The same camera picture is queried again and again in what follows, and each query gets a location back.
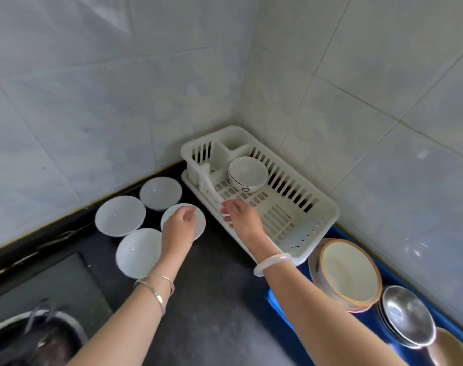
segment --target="white jade bangle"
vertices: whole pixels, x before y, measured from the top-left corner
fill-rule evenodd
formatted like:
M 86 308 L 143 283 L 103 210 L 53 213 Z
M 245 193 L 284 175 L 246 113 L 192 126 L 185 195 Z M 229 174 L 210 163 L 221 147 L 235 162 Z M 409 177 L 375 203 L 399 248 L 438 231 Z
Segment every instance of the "white jade bangle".
M 277 264 L 279 262 L 290 261 L 290 260 L 291 260 L 291 254 L 289 253 L 276 254 L 275 256 L 269 257 L 263 260 L 261 263 L 259 263 L 257 267 L 253 269 L 253 274 L 259 277 L 264 276 L 262 271 L 264 271 L 267 267 L 270 267 L 273 264 Z

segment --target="bracelet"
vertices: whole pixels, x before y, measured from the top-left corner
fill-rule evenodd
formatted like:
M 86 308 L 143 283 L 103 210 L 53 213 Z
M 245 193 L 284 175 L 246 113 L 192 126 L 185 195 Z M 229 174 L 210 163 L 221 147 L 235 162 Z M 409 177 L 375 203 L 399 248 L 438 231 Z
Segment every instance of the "bracelet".
M 291 261 L 291 254 L 289 253 L 279 253 L 275 256 L 269 257 L 264 259 L 261 263 L 257 265 L 256 268 L 253 269 L 253 274 L 255 276 L 264 276 L 263 271 L 267 268 L 272 266 L 273 264 L 277 264 L 282 261 Z
M 164 305 L 164 300 L 163 300 L 162 297 L 159 295 L 159 293 L 157 293 L 157 292 L 155 291 L 154 288 L 152 288 L 149 284 L 147 284 L 147 283 L 146 283 L 145 281 L 143 281 L 142 279 L 137 280 L 137 281 L 135 282 L 135 285 L 133 286 L 133 289 L 135 289 L 135 288 L 137 287 L 138 284 L 142 284 L 142 285 L 146 286 L 146 287 L 152 292 L 152 294 L 155 295 L 155 298 L 157 298 L 157 301 L 159 301 L 160 306 L 161 306 L 161 308 L 162 308 L 162 316 L 163 316 L 164 314 L 166 314 L 166 306 Z
M 159 275 L 159 274 L 148 274 L 143 279 L 146 279 L 147 277 L 161 277 L 162 279 L 166 279 L 170 283 L 170 295 L 169 295 L 169 297 L 171 297 L 174 294 L 174 291 L 175 291 L 174 283 L 167 276 Z

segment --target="person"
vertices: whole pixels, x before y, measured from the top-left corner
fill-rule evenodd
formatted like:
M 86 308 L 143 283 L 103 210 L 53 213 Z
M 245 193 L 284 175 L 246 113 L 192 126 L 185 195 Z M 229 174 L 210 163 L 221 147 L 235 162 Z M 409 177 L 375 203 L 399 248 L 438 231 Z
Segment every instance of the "person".
M 171 294 L 171 282 L 193 242 L 194 209 L 181 207 L 166 221 L 161 256 L 149 276 L 137 285 L 69 366 L 143 363 Z M 255 208 L 239 199 L 228 200 L 223 202 L 221 213 L 257 262 L 280 253 L 267 238 Z M 386 343 L 318 289 L 290 261 L 271 265 L 263 274 L 317 366 L 406 365 Z

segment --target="white plastic dish rack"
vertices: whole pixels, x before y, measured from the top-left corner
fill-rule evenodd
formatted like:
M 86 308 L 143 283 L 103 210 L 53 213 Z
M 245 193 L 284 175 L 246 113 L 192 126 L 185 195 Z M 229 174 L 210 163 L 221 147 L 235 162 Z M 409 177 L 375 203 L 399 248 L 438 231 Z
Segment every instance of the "white plastic dish rack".
M 339 216 L 333 200 L 241 127 L 229 126 L 189 141 L 181 155 L 187 162 L 183 182 L 254 260 L 223 221 L 224 200 L 239 197 L 254 206 L 269 238 L 291 254 L 295 265 L 308 258 Z M 241 156 L 259 159 L 269 170 L 266 184 L 254 193 L 234 189 L 228 179 L 229 163 Z

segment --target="person's right hand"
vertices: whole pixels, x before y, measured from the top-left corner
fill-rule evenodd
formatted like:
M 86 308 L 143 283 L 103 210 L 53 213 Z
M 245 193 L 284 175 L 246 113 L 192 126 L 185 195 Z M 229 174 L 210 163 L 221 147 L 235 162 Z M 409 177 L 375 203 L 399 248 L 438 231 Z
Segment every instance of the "person's right hand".
M 230 227 L 235 229 L 238 237 L 257 262 L 280 253 L 265 234 L 260 215 L 254 207 L 241 199 L 232 199 L 222 203 L 220 212 L 229 215 L 223 220 L 231 222 Z

